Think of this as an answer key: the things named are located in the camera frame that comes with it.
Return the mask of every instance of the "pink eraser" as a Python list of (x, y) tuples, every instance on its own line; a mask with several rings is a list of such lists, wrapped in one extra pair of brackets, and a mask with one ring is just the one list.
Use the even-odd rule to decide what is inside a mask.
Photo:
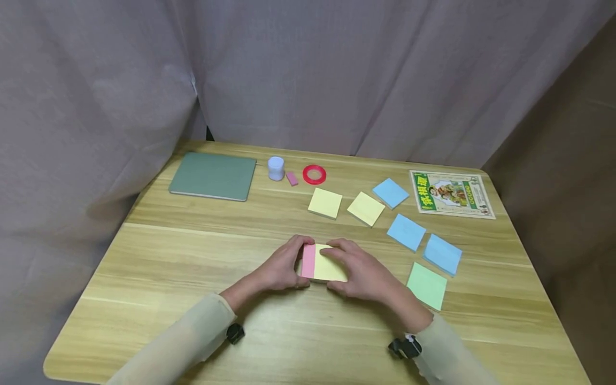
[(288, 173), (286, 173), (286, 178), (289, 180), (289, 183), (292, 186), (295, 186), (298, 184), (298, 179), (295, 177), (295, 174), (293, 174), (291, 171), (289, 171)]

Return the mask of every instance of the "green sticky note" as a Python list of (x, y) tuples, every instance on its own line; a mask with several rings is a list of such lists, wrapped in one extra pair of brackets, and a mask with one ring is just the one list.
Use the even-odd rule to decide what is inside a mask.
[(187, 152), (169, 192), (246, 201), (256, 163), (255, 159), (239, 156)]
[(445, 297), (447, 279), (416, 262), (408, 276), (407, 287), (421, 302), (435, 310), (440, 310), (443, 297)]

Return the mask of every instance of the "curtain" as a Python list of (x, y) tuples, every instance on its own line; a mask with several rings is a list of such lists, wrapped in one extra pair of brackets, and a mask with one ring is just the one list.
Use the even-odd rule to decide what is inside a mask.
[(615, 41), (612, 18), (484, 166), (593, 385), (616, 378)]
[(613, 1), (0, 2), (0, 383), (184, 131), (481, 167)]

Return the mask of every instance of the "sticky note pad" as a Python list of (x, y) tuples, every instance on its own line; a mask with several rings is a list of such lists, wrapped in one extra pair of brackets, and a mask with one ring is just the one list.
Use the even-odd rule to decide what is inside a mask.
[(347, 282), (348, 278), (344, 267), (333, 259), (321, 255), (321, 249), (324, 248), (329, 248), (329, 246), (319, 243), (304, 245), (299, 275), (315, 282)]
[(408, 193), (391, 178), (385, 179), (378, 186), (373, 188), (372, 192), (390, 209), (395, 208), (397, 205), (401, 204), (403, 200), (408, 198)]
[(401, 214), (395, 217), (387, 231), (387, 235), (415, 252), (425, 233), (425, 228)]
[(291, 186), (295, 186), (298, 184), (298, 179), (295, 177), (295, 174), (293, 174), (291, 171), (286, 173), (286, 178), (291, 184)]
[(421, 302), (435, 310), (440, 310), (445, 297), (447, 279), (414, 263), (413, 270), (408, 276), (407, 287)]
[(462, 250), (432, 234), (424, 250), (424, 258), (450, 275), (456, 275)]
[(330, 219), (336, 219), (340, 202), (342, 202), (342, 195), (321, 188), (315, 188), (308, 211)]
[(347, 211), (366, 225), (372, 227), (384, 209), (385, 206), (382, 203), (366, 193), (360, 192), (349, 208), (347, 208)]

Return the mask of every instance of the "left hand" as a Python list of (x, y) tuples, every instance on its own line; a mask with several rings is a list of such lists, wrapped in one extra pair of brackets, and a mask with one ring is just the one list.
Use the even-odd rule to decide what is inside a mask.
[(293, 235), (252, 273), (261, 282), (264, 290), (284, 290), (310, 286), (308, 278), (300, 277), (295, 272), (295, 262), (299, 257), (299, 250), (306, 243), (313, 245), (314, 239), (303, 235)]

